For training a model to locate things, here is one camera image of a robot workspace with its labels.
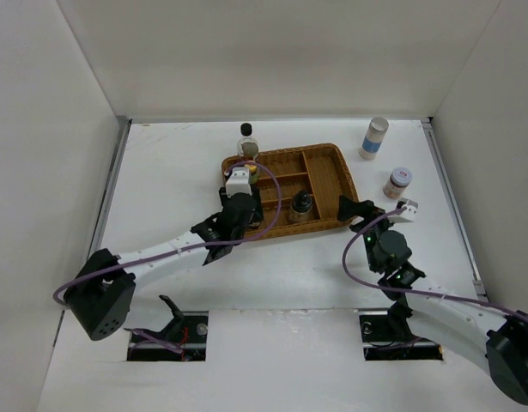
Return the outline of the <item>yellow-capped red sauce bottle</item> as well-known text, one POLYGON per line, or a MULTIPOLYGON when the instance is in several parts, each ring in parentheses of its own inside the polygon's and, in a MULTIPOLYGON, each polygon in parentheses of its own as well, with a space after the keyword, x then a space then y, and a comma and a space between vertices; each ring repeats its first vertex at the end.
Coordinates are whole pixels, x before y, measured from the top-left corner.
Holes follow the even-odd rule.
POLYGON ((249 173, 249 185, 251 187, 255 186, 259 180, 260 171, 258 166, 255 163, 246 163, 244 168, 249 173))

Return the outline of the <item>grey-lid brown spice jar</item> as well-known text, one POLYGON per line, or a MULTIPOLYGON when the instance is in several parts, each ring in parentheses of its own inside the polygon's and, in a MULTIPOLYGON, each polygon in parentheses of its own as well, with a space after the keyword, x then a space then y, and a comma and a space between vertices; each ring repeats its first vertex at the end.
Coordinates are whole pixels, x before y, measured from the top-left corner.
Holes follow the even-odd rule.
POLYGON ((398 199, 404 194, 412 179, 413 174, 408 168, 396 167, 385 182, 383 192, 390 199, 398 199))

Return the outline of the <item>tall black-capped sauce bottle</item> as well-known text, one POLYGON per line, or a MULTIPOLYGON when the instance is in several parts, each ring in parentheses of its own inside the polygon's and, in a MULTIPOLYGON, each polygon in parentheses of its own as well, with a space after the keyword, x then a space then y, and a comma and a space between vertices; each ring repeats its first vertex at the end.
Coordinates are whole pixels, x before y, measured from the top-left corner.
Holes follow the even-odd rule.
POLYGON ((242 161, 256 161, 259 155, 259 146, 253 136, 252 125, 243 123, 240 126, 241 138, 237 142, 238 156, 242 161))

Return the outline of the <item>white blue-band salt canister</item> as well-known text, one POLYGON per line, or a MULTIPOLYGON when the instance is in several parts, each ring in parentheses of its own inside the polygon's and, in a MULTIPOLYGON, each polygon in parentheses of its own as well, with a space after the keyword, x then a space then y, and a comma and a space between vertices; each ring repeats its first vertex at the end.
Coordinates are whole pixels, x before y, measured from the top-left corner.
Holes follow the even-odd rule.
POLYGON ((359 149, 362 159, 373 160, 376 157, 388 129, 389 122, 385 118, 376 117, 370 121, 359 149))

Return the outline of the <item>small black-capped dark bottle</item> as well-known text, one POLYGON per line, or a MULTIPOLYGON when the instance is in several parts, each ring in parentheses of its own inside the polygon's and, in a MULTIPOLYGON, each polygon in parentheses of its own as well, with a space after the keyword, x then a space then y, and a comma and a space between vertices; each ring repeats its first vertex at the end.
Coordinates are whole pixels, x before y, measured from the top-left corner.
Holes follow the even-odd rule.
POLYGON ((313 198, 306 190, 297 192, 290 205, 288 219, 291 223, 302 223, 310 220, 313 209, 313 198))

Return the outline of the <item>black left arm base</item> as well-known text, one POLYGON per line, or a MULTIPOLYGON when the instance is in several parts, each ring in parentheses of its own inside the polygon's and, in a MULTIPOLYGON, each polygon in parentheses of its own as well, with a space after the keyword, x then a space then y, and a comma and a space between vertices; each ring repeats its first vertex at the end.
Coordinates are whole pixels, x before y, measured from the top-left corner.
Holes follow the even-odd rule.
POLYGON ((171 298, 161 294, 167 306, 167 323, 159 330, 131 332, 127 361, 205 361, 209 333, 208 312, 184 312, 171 298))

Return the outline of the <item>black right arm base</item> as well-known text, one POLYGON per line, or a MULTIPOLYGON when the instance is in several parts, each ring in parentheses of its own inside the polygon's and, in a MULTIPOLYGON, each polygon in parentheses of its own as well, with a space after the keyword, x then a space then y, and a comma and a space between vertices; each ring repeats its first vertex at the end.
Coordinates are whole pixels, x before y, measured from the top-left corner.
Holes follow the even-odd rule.
POLYGON ((366 361, 442 361, 442 347, 414 335, 404 309, 364 309, 358 315, 366 361))

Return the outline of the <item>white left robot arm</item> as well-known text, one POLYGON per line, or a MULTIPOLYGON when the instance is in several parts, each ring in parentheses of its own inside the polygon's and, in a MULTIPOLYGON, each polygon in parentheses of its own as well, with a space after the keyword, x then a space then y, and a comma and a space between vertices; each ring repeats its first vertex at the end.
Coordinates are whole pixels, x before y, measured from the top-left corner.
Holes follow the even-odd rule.
POLYGON ((159 296, 170 312, 156 314, 134 304, 136 292, 177 272, 203 267, 227 256, 246 230, 263 221, 261 196, 232 196, 219 190, 222 210, 199 222, 179 237, 141 251, 113 254, 104 248, 93 253, 64 292, 64 301, 93 341, 120 328, 139 330, 153 342, 168 345, 180 335, 184 315, 166 295, 159 296))

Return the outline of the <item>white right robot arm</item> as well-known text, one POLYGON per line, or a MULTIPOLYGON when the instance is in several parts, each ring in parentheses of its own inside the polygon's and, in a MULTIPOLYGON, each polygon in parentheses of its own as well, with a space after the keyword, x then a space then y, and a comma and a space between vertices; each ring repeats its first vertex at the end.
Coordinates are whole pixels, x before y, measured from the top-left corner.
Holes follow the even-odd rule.
POLYGON ((412 222, 417 204, 398 201, 386 212, 371 201, 339 197, 337 220, 362 240, 372 285, 392 301, 386 320, 400 340, 426 338, 482 369, 516 403, 528 405, 528 314, 485 300, 449 294, 410 263, 412 250, 396 223, 412 222))

